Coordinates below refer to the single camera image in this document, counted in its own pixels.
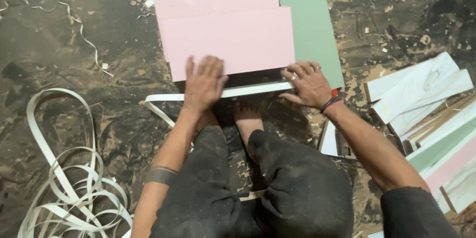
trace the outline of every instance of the stack of boards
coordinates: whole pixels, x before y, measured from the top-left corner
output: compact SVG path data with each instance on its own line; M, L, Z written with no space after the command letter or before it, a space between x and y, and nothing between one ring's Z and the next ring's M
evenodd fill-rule
M460 213L476 201L476 93L447 104L470 89L468 71L446 52L365 83L372 111L445 213Z
M190 55L199 61L211 54L224 60L225 74L282 68L295 59L319 60L331 87L344 85L326 0L154 0L154 4L173 81L186 79Z

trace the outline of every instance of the green board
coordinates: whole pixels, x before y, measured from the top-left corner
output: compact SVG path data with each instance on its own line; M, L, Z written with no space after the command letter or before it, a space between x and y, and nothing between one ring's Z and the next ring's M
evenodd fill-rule
M421 172L427 167L431 167L443 158L450 150L456 147L466 136L476 129L476 118L470 120L454 132L439 140L437 143L426 148L420 154L408 160L410 164Z
M332 89L344 86L327 0L281 0L291 8L296 61L317 61Z

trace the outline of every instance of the dusty pants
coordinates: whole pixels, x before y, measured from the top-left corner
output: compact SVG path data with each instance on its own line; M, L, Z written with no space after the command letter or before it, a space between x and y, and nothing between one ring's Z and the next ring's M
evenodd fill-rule
M229 187L225 138L206 127L157 211L151 237L351 237L352 187L329 157L259 130L248 151L268 187L262 198L241 203Z

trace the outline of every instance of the black band tattoo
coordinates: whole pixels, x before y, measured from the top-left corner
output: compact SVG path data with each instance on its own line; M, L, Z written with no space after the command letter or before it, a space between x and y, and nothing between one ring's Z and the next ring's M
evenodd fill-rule
M171 186L177 176L177 171L168 167L153 167L147 174L146 183L158 182Z

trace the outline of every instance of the bracelet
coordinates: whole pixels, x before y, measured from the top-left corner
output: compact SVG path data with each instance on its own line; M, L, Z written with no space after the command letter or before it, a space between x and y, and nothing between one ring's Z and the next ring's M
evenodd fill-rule
M321 114L324 114L325 110L337 101L341 101L341 98L337 96L330 98L330 100L321 107Z
M344 101L343 100L339 100L337 102L334 102L333 104L327 106L327 108L325 109L324 113L322 114L323 116L327 116L327 113L330 112L330 110L332 110L332 108L336 107L337 105L339 104L343 104Z

